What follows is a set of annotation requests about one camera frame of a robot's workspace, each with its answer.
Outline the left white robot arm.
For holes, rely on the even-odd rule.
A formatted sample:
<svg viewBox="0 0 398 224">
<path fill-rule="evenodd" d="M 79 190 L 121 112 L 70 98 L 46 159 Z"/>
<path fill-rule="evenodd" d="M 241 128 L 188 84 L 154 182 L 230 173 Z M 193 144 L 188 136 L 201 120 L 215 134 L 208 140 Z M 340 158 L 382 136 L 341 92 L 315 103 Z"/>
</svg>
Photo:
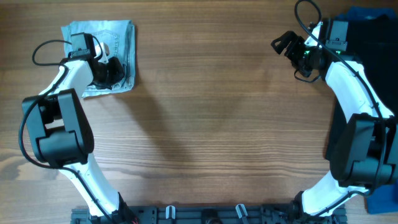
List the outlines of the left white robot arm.
<svg viewBox="0 0 398 224">
<path fill-rule="evenodd" d="M 72 51 L 56 64 L 55 79 L 22 102 L 19 147 L 33 165 L 59 170 L 72 182 L 88 205 L 92 223 L 120 223 L 122 199 L 93 155 L 94 135 L 80 100 L 88 86 L 112 89 L 123 79 L 124 70 L 91 34 L 73 34 L 67 43 Z"/>
</svg>

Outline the light blue denim shorts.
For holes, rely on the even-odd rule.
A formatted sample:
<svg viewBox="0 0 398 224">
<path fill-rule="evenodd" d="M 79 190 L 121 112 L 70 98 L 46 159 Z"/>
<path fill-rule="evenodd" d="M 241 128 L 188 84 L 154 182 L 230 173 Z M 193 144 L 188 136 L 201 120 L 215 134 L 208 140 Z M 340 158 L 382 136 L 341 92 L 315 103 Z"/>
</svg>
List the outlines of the light blue denim shorts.
<svg viewBox="0 0 398 224">
<path fill-rule="evenodd" d="M 71 41 L 71 35 L 89 33 L 106 44 L 107 58 L 116 57 L 121 62 L 125 77 L 112 86 L 112 89 L 98 90 L 90 85 L 82 97 L 123 93 L 134 88 L 136 76 L 136 40 L 135 26 L 130 20 L 118 21 L 73 21 L 61 27 L 63 38 Z"/>
</svg>

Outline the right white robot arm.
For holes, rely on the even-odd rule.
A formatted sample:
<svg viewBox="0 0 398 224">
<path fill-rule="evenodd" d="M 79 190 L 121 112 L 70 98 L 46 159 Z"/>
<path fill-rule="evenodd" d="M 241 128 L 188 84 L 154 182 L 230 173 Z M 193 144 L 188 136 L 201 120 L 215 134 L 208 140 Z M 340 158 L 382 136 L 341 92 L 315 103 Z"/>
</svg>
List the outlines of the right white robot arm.
<svg viewBox="0 0 398 224">
<path fill-rule="evenodd" d="M 271 43 L 286 56 L 295 78 L 311 82 L 318 72 L 337 102 L 326 158 L 328 173 L 297 194 L 294 221 L 326 219 L 357 195 L 368 197 L 397 180 L 397 103 L 392 88 L 397 66 L 397 21 L 322 19 L 307 38 L 289 30 Z"/>
</svg>

